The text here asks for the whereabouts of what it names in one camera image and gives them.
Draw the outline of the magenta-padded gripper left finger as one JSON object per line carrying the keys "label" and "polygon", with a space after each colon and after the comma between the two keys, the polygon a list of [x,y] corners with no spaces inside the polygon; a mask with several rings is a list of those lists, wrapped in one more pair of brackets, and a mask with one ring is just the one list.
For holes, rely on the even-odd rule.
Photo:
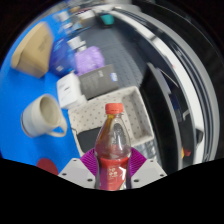
{"label": "magenta-padded gripper left finger", "polygon": [[72,158],[59,173],[59,177],[84,188],[96,189],[98,162],[94,150],[89,150],[80,159]]}

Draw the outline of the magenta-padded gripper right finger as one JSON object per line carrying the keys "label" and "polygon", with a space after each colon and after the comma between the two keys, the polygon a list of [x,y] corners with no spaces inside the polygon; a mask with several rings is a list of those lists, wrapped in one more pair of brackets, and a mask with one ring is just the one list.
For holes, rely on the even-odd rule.
{"label": "magenta-padded gripper right finger", "polygon": [[127,172],[128,189],[141,188],[165,176],[165,171],[154,159],[146,159],[139,151],[131,149]]}

